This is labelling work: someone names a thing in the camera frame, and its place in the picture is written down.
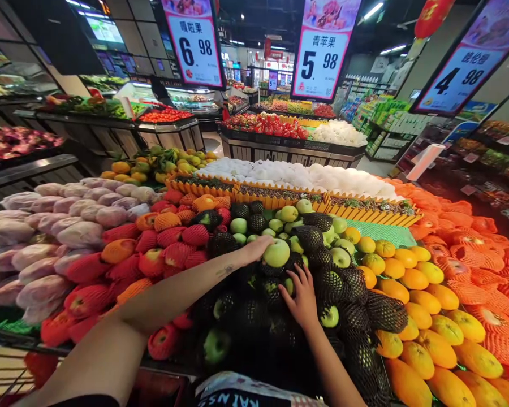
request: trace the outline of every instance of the tattoo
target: tattoo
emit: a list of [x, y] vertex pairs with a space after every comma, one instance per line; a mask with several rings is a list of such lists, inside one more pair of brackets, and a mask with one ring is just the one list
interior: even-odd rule
[[219, 278], [219, 280], [222, 280], [226, 276], [229, 276], [230, 274], [232, 274], [233, 271], [234, 271], [234, 266], [227, 265], [223, 269], [220, 269], [219, 271], [217, 271], [217, 277]]

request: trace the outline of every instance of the yellow fruit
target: yellow fruit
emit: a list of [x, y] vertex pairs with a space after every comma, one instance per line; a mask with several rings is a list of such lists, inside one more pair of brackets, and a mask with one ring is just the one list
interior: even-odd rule
[[432, 294], [426, 291], [411, 290], [411, 302], [421, 305], [431, 315], [439, 314], [441, 311], [441, 303]]
[[375, 242], [375, 252], [381, 257], [392, 257], [396, 253], [396, 247], [388, 240], [379, 239]]
[[401, 340], [415, 340], [419, 335], [419, 328], [417, 327], [417, 323], [410, 315], [407, 315], [407, 326], [404, 328], [402, 332], [398, 334]]
[[432, 326], [432, 316], [421, 305], [414, 302], [408, 302], [406, 304], [406, 311], [407, 315], [413, 318], [417, 324], [417, 328], [428, 329], [430, 326]]
[[412, 367], [424, 380], [434, 376], [434, 362], [430, 353], [416, 342], [404, 342], [400, 359]]
[[367, 236], [361, 237], [358, 243], [356, 244], [356, 247], [361, 252], [373, 253], [375, 252], [375, 240]]
[[423, 290], [428, 286], [428, 277], [417, 269], [406, 269], [400, 281], [409, 289]]
[[357, 269], [364, 272], [364, 279], [366, 280], [367, 289], [372, 289], [377, 284], [377, 276], [375, 273], [366, 266], [356, 266]]
[[438, 299], [444, 310], [455, 310], [460, 305], [460, 300], [454, 291], [444, 285], [430, 284], [426, 291]]
[[496, 379], [503, 374], [503, 366], [488, 350], [481, 345], [464, 339], [462, 345], [454, 347], [458, 361], [479, 376]]
[[415, 254], [407, 249], [396, 249], [393, 257], [401, 261], [407, 269], [414, 269], [418, 261]]
[[127, 174], [130, 172], [130, 164], [124, 161], [116, 161], [111, 164], [111, 170], [117, 174]]
[[409, 302], [409, 291], [407, 291], [407, 288], [398, 283], [396, 280], [381, 279], [377, 284], [377, 288], [389, 297], [400, 300], [404, 304]]
[[436, 366], [452, 369], [456, 366], [456, 353], [443, 336], [431, 330], [419, 330], [416, 343], [426, 348]]
[[486, 331], [474, 316], [460, 310], [450, 311], [445, 315], [456, 322], [464, 334], [464, 338], [476, 343], [485, 340]]
[[376, 275], [381, 274], [385, 270], [385, 261], [375, 253], [366, 254], [362, 259], [362, 265], [370, 268]]
[[498, 389], [479, 375], [463, 370], [457, 370], [454, 374], [471, 390], [478, 407], [503, 407], [508, 405]]
[[430, 329], [443, 336], [452, 346], [462, 345], [464, 343], [464, 334], [462, 330], [452, 319], [442, 315], [432, 317], [432, 326]]
[[116, 173], [114, 173], [113, 171], [104, 171], [102, 174], [100, 174], [100, 178], [105, 178], [105, 179], [113, 179], [117, 176]]
[[413, 252], [417, 261], [430, 261], [430, 258], [432, 257], [429, 251], [419, 246], [410, 247], [409, 250]]
[[445, 278], [443, 271], [434, 263], [418, 262], [415, 268], [424, 273], [430, 284], [442, 283]]
[[385, 259], [385, 275], [390, 278], [399, 279], [406, 273], [406, 268], [401, 261], [394, 258]]
[[351, 241], [353, 244], [357, 244], [360, 241], [360, 232], [355, 228], [347, 228], [343, 232], [343, 238]]
[[432, 393], [415, 370], [400, 359], [385, 361], [394, 394], [409, 407], [431, 407]]
[[143, 172], [134, 172], [130, 178], [134, 178], [135, 180], [141, 182], [141, 183], [144, 183], [144, 182], [147, 182], [147, 175], [144, 174]]
[[403, 344], [397, 334], [386, 331], [376, 331], [376, 334], [381, 342], [377, 347], [378, 354], [387, 359], [396, 359], [402, 354]]
[[121, 182], [124, 182], [124, 180], [130, 178], [128, 175], [126, 174], [117, 174], [115, 175], [115, 178], [113, 178], [115, 181], [121, 181]]
[[471, 390], [458, 376], [436, 366], [434, 376], [428, 380], [432, 393], [447, 407], [476, 407]]

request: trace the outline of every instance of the hanging sign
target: hanging sign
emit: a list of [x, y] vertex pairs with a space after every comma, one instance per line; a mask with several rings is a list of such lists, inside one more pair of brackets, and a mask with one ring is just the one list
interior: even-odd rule
[[305, 0], [291, 98], [334, 100], [361, 0]]
[[447, 55], [411, 113], [454, 117], [509, 56], [509, 0], [488, 0]]
[[215, 36], [211, 0], [196, 3], [162, 1], [175, 55], [186, 84], [224, 90], [221, 47]]

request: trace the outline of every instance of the digital screen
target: digital screen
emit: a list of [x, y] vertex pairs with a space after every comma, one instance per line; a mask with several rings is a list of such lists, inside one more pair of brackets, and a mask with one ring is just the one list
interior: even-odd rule
[[109, 20], [85, 17], [97, 40], [124, 43], [115, 23]]

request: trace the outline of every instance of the red lantern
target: red lantern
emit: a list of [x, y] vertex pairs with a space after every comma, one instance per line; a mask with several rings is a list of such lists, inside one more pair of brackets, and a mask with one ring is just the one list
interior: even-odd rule
[[441, 27], [454, 0], [426, 0], [415, 25], [415, 37], [428, 38]]

